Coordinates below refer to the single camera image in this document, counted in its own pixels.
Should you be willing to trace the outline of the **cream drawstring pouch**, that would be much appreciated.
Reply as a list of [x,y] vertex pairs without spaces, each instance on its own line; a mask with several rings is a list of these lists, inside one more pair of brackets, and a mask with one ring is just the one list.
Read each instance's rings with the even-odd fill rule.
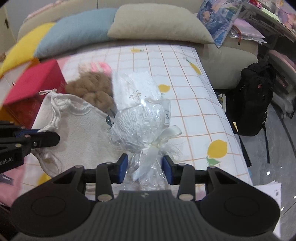
[[53,131],[60,137],[55,147],[32,151],[46,174],[55,177],[76,165],[93,169],[120,158],[122,152],[110,143],[106,113],[80,97],[55,89],[39,94],[44,99],[32,128]]

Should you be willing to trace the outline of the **white flower bundle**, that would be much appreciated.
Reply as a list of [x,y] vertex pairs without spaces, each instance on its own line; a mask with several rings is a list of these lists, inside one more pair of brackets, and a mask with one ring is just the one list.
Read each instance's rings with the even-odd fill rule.
[[140,103],[116,113],[109,131],[111,143],[131,154],[122,182],[124,190],[168,189],[162,158],[179,153],[169,140],[182,134],[181,129],[170,122],[171,103],[168,99],[141,99]]

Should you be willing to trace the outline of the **brown braided knit item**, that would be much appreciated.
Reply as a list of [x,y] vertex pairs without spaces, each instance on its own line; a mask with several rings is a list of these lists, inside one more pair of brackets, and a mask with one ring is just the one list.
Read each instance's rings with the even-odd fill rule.
[[101,111],[114,108],[112,81],[102,72],[82,73],[78,79],[67,83],[65,89]]

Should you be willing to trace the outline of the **white cloth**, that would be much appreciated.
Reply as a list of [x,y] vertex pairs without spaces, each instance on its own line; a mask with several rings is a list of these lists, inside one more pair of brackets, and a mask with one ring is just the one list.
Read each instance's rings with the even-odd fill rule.
[[131,108],[150,99],[162,99],[158,85],[148,72],[112,73],[113,99],[118,111]]

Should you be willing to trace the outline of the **pink white crochet item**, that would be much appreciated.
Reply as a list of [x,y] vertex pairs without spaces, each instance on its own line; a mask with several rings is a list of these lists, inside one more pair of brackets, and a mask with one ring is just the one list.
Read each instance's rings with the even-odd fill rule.
[[104,73],[109,77],[111,77],[112,74],[111,67],[105,62],[99,61],[80,64],[78,66],[78,71],[80,74],[87,72]]

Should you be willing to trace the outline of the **pink cloth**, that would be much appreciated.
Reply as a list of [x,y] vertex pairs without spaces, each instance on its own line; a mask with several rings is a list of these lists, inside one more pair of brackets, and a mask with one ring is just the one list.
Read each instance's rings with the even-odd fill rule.
[[25,164],[11,169],[10,171],[1,174],[0,182],[0,202],[5,206],[11,207],[17,199],[20,190],[21,182],[25,174]]

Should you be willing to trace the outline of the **orange storage box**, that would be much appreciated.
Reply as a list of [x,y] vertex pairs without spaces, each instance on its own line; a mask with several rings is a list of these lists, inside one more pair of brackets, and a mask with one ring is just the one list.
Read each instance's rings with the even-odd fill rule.
[[31,128],[43,98],[36,90],[36,74],[32,71],[40,63],[18,66],[1,78],[1,120],[13,121]]

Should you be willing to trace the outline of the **checked lemon tablecloth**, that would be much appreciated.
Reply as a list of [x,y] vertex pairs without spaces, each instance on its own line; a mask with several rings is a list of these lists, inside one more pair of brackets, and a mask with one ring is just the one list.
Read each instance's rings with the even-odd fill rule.
[[[204,170],[215,165],[251,184],[245,159],[219,103],[199,56],[192,47],[178,45],[134,45],[103,48],[60,58],[67,82],[78,77],[80,64],[104,61],[114,72],[148,72],[158,85],[162,97],[171,103],[172,126],[182,134],[169,140],[179,153],[176,163],[186,163]],[[24,194],[51,177],[32,153],[25,159],[25,174],[20,194]]]

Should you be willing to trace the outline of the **yellow pillow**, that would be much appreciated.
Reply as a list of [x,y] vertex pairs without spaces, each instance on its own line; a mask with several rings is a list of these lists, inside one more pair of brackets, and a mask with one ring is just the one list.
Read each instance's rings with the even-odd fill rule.
[[40,25],[25,36],[23,36],[7,54],[3,64],[1,66],[1,77],[12,69],[17,68],[20,65],[29,63],[30,66],[39,63],[39,59],[34,56],[38,45],[41,40],[46,36],[49,30],[56,24],[56,22],[49,22]]

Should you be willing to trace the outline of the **black backpack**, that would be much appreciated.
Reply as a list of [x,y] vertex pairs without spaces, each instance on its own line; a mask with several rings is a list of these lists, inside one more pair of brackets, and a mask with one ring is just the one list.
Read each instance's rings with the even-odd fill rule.
[[267,108],[273,99],[276,79],[274,67],[265,61],[249,65],[241,71],[241,78],[233,89],[216,89],[217,95],[226,97],[226,116],[239,137],[247,167],[251,161],[241,137],[254,137],[261,130],[266,132]]

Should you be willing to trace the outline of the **pink desk chair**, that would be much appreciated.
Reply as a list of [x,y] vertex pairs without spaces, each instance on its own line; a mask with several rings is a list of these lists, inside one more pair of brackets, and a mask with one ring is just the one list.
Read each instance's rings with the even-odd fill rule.
[[276,71],[273,103],[280,109],[280,117],[292,119],[295,114],[295,63],[275,50],[268,52],[268,62]]

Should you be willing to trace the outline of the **grey green pillow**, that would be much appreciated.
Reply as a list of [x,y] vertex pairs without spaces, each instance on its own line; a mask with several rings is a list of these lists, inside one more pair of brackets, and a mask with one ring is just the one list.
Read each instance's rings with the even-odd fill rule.
[[209,31],[193,13],[169,4],[124,4],[117,10],[107,35],[113,39],[214,44]]

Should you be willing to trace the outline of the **document folders on sofa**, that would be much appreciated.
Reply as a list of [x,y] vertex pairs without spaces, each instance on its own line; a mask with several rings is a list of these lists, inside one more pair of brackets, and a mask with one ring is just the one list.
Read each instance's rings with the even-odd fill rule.
[[242,40],[250,40],[258,44],[267,43],[265,37],[255,27],[250,25],[247,21],[237,18],[230,30],[230,37],[238,40],[240,45]]

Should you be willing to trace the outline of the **anime print pillow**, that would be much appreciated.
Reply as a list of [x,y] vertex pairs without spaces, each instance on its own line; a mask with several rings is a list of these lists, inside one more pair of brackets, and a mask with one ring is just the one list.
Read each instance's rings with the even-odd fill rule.
[[203,1],[197,18],[211,34],[214,44],[220,48],[244,4],[241,0]]

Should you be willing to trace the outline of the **cluttered study desk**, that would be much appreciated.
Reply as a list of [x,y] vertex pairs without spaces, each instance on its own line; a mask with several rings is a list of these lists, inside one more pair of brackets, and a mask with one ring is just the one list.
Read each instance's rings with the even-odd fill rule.
[[258,8],[250,2],[244,2],[238,18],[241,18],[255,27],[265,37],[266,46],[273,49],[280,38],[295,43],[295,32],[287,28],[277,15],[265,8]]

